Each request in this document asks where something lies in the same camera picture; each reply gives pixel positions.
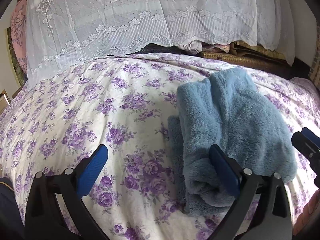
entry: wall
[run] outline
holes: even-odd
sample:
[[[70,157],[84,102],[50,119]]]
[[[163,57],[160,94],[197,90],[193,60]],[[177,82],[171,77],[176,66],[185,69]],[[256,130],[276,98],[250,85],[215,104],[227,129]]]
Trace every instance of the wall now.
[[[289,0],[294,23],[295,56],[312,66],[316,53],[317,20],[305,0]]]
[[[7,41],[7,28],[10,27],[11,13],[17,0],[12,0],[0,19],[0,92],[5,89],[11,97],[20,87],[13,69]]]

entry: white lace curtain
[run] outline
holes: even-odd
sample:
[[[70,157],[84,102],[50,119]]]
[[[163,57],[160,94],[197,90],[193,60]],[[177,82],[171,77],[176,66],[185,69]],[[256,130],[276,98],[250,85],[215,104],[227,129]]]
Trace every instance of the white lace curtain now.
[[[282,50],[292,63],[291,34],[288,0],[28,0],[28,80],[34,86],[77,62],[136,52],[149,43],[195,40],[258,42]]]

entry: floral bedspread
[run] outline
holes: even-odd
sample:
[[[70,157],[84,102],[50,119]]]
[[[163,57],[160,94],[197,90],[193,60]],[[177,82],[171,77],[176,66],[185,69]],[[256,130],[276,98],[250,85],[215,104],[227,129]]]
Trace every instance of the floral bedspread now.
[[[207,239],[224,214],[188,217],[181,212],[167,118],[178,114],[175,92],[180,84],[231,67],[164,53],[107,57],[74,65],[30,90],[25,86],[0,115],[2,175],[14,183],[22,218],[36,172],[59,174],[103,143],[109,159],[83,201],[111,239]],[[245,69],[291,132],[307,126],[320,135],[314,94],[275,75]],[[296,159],[297,177],[286,185],[293,221],[316,190],[308,161],[298,152]]]

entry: dark clothing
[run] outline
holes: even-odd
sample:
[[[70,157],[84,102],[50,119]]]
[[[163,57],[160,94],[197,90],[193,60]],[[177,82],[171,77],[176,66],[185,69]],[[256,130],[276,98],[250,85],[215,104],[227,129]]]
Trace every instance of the dark clothing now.
[[[8,178],[0,178],[0,239],[24,239],[24,226],[13,185]]]

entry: blue towel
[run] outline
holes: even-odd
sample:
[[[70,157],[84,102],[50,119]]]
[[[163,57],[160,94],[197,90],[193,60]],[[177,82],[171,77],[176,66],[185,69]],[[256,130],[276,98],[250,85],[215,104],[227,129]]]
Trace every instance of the blue towel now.
[[[234,197],[221,185],[208,151],[216,143],[255,174],[292,180],[297,163],[289,129],[275,106],[240,68],[177,89],[179,117],[168,118],[177,197],[190,215],[217,214]]]

